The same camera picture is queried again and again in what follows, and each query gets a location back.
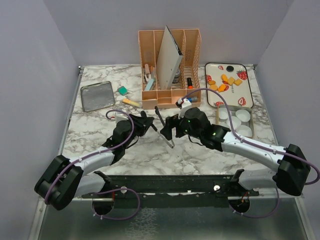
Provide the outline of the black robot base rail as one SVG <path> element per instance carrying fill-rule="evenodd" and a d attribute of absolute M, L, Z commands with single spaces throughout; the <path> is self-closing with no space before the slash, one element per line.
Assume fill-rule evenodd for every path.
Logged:
<path fill-rule="evenodd" d="M 82 195 L 94 201 L 110 200 L 117 208 L 134 208 L 137 198 L 132 192 L 109 190 L 128 188 L 138 193 L 143 208 L 227 208 L 228 198 L 256 197 L 257 191 L 246 190 L 238 183 L 241 171 L 227 175 L 105 175 L 102 194 Z"/>

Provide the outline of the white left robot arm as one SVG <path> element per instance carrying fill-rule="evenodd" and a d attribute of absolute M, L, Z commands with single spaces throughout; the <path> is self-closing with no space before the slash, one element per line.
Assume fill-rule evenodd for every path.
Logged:
<path fill-rule="evenodd" d="M 144 111 L 140 116 L 128 114 L 127 119 L 116 123 L 112 136 L 97 150 L 74 158 L 56 156 L 35 184 L 34 191 L 56 210 L 64 209 L 73 198 L 89 193 L 106 197 L 111 186 L 97 170 L 117 163 L 133 146 L 133 140 L 146 134 L 153 121 L 154 117 Z"/>

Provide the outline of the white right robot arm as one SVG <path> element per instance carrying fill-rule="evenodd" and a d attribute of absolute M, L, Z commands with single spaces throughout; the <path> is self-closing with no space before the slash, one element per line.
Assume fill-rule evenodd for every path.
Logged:
<path fill-rule="evenodd" d="M 184 116 L 168 116 L 160 132 L 168 141 L 189 136 L 208 149 L 240 155 L 264 165 L 264 169 L 242 169 L 234 174 L 229 189 L 236 196 L 254 188 L 277 188 L 288 195 L 300 196 L 311 170 L 298 146 L 281 147 L 236 137 L 228 127 L 210 123 L 197 107 L 188 109 Z"/>

